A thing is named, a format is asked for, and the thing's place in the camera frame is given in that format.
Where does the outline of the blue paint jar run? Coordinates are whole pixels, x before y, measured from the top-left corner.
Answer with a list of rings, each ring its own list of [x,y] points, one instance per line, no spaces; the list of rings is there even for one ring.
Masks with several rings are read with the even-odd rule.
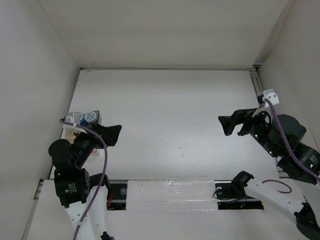
[[[80,125],[83,126],[86,123],[84,114],[82,112],[79,112],[79,117],[80,117]]]
[[[98,110],[89,111],[84,114],[84,120],[87,125],[101,122],[100,112]]]

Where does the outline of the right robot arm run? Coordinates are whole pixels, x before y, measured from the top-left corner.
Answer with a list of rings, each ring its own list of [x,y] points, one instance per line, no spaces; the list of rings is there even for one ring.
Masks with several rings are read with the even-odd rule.
[[[277,115],[255,108],[239,109],[230,116],[219,116],[223,132],[230,136],[241,125],[238,136],[252,136],[272,157],[279,158],[277,166],[290,179],[302,184],[301,190],[311,188],[306,201],[298,201],[280,193],[252,174],[242,170],[229,184],[228,190],[237,198],[251,197],[267,203],[290,219],[309,240],[320,238],[320,154],[301,142],[306,128],[286,114]]]

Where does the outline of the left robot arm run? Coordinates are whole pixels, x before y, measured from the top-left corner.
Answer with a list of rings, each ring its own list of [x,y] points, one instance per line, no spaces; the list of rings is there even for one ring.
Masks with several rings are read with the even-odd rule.
[[[72,127],[81,130],[73,142],[58,139],[48,149],[55,167],[55,193],[70,218],[74,240],[112,240],[106,221],[107,201],[113,195],[106,174],[108,155],[101,173],[90,175],[84,164],[94,149],[107,153],[108,147],[115,146],[122,126],[92,123]]]

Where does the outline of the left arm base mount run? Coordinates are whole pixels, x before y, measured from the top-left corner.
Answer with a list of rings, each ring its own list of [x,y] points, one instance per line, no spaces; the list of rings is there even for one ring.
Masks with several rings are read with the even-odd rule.
[[[128,183],[112,182],[107,195],[106,207],[108,211],[125,211],[127,203]]]

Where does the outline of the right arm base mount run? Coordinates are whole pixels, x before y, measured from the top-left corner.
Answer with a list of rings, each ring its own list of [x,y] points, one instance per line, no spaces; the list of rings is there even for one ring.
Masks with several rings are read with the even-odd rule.
[[[231,188],[231,182],[218,181],[212,197],[217,200],[218,210],[264,210],[260,200],[237,194]]]

